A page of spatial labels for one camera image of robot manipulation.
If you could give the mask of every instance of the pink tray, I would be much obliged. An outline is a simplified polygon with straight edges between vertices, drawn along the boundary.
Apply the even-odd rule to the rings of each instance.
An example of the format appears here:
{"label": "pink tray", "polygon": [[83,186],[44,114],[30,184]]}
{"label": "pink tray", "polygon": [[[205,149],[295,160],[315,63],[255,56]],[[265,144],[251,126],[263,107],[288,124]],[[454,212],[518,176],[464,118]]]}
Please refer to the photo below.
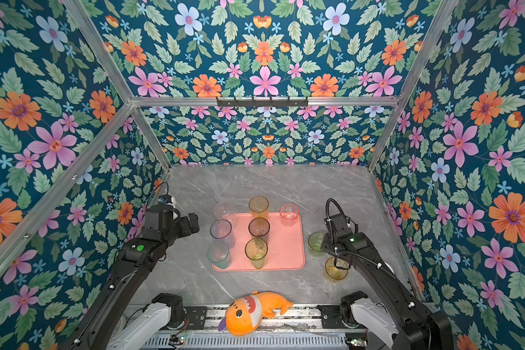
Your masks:
{"label": "pink tray", "polygon": [[252,239],[249,233],[249,223],[253,220],[251,213],[235,214],[237,225],[233,227],[235,246],[231,248],[231,265],[225,271],[260,271],[260,270],[299,270],[305,265],[303,249],[303,231],[301,217],[291,228],[282,225],[280,213],[269,213],[270,236],[268,238],[268,253],[262,269],[257,269],[245,255],[245,245]]}

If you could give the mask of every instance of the robotic arm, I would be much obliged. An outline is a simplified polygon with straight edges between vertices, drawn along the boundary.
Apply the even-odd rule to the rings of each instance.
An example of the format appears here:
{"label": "robotic arm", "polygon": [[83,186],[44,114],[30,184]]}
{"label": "robotic arm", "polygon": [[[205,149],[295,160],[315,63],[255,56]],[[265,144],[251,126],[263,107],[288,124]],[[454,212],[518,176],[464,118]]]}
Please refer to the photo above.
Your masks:
{"label": "robotic arm", "polygon": [[[339,214],[329,213],[333,203]],[[329,231],[322,250],[354,267],[377,292],[389,314],[378,309],[362,292],[342,298],[340,312],[347,323],[361,323],[393,350],[453,350],[451,324],[442,312],[432,313],[389,270],[371,240],[352,232],[351,219],[332,198],[326,203],[325,224]]]}
{"label": "robotic arm", "polygon": [[[113,263],[111,276],[76,331],[63,342],[60,350],[103,350],[107,348],[116,321],[121,317],[130,299],[154,269],[158,260],[165,256],[166,249],[176,239],[200,230],[196,214],[181,217],[174,205],[169,204],[171,202],[170,195],[161,195],[158,204],[146,209],[141,236],[122,246]],[[154,299],[154,304],[149,306],[149,311],[153,312],[155,319],[161,323],[165,321],[162,326],[167,325],[169,319],[178,322],[176,326],[179,326],[184,312],[182,299],[180,297],[169,301],[164,299],[166,302],[161,300],[160,303],[156,303],[156,299]]]}

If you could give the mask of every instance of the gray marble tabletop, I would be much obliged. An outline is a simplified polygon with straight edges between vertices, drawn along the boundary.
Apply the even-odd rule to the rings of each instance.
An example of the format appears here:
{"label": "gray marble tabletop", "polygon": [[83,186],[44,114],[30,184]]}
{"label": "gray marble tabletop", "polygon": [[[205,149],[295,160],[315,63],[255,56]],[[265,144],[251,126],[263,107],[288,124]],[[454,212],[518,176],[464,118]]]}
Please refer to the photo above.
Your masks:
{"label": "gray marble tabletop", "polygon": [[[340,298],[362,290],[378,301],[377,295],[358,272],[351,269],[342,281],[325,276],[327,255],[308,254],[307,238],[315,231],[326,232],[325,202],[334,198],[346,215],[374,242],[383,259],[401,280],[404,275],[395,254],[391,231],[384,219],[367,169],[359,166],[204,166],[171,170],[169,192],[182,214],[199,216],[200,232],[178,239],[167,250],[165,261],[134,295],[132,304],[147,304],[159,293],[183,297],[185,304],[227,304],[254,290],[273,291],[297,303],[336,304]],[[216,219],[219,202],[235,203],[237,212],[249,212],[248,201],[265,196],[270,211],[284,203],[300,208],[305,247],[305,266],[300,270],[217,272],[206,254],[213,242],[209,228]]]}

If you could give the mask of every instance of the orange plush toy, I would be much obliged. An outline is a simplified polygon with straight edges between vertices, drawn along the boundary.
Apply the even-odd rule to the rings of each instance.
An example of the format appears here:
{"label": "orange plush toy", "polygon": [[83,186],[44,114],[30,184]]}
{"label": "orange plush toy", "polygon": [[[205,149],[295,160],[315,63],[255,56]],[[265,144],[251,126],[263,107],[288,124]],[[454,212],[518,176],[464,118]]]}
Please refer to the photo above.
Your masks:
{"label": "orange plush toy", "polygon": [[280,294],[254,291],[251,295],[237,299],[227,308],[218,331],[227,327],[232,335],[243,337],[257,329],[263,317],[274,318],[276,315],[272,310],[281,309],[280,315],[284,315],[292,305],[294,303]]}

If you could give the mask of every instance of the plastic cup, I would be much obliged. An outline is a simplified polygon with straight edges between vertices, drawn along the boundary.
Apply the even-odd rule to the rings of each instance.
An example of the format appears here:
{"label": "plastic cup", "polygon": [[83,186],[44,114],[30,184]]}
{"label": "plastic cup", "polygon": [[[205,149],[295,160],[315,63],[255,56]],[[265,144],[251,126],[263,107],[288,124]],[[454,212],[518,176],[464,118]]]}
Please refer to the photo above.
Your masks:
{"label": "plastic cup", "polygon": [[226,219],[232,226],[237,225],[235,218],[235,206],[231,202],[220,202],[214,207],[216,219]]}
{"label": "plastic cup", "polygon": [[325,263],[325,272],[327,276],[335,281],[340,281],[348,275],[348,263],[342,259],[335,258],[334,256],[329,258]]}
{"label": "plastic cup", "polygon": [[253,217],[264,217],[268,218],[268,199],[261,195],[253,197],[249,201],[249,209]]}
{"label": "plastic cup", "polygon": [[226,219],[214,221],[210,226],[210,234],[218,240],[217,242],[224,242],[230,249],[235,246],[231,222]]}
{"label": "plastic cup", "polygon": [[322,232],[313,232],[310,234],[307,243],[309,245],[309,255],[319,257],[323,256],[325,253],[321,250],[321,245],[325,234]]}
{"label": "plastic cup", "polygon": [[294,226],[300,216],[300,209],[292,203],[286,203],[280,208],[282,225],[289,228]]}
{"label": "plastic cup", "polygon": [[266,253],[268,253],[268,246],[266,242],[260,238],[253,238],[245,245],[245,255],[257,269],[263,267]]}
{"label": "plastic cup", "polygon": [[256,217],[249,223],[249,233],[253,238],[261,238],[268,243],[270,223],[264,217]]}
{"label": "plastic cup", "polygon": [[224,242],[216,242],[208,248],[208,260],[220,269],[227,269],[231,264],[230,249]]}

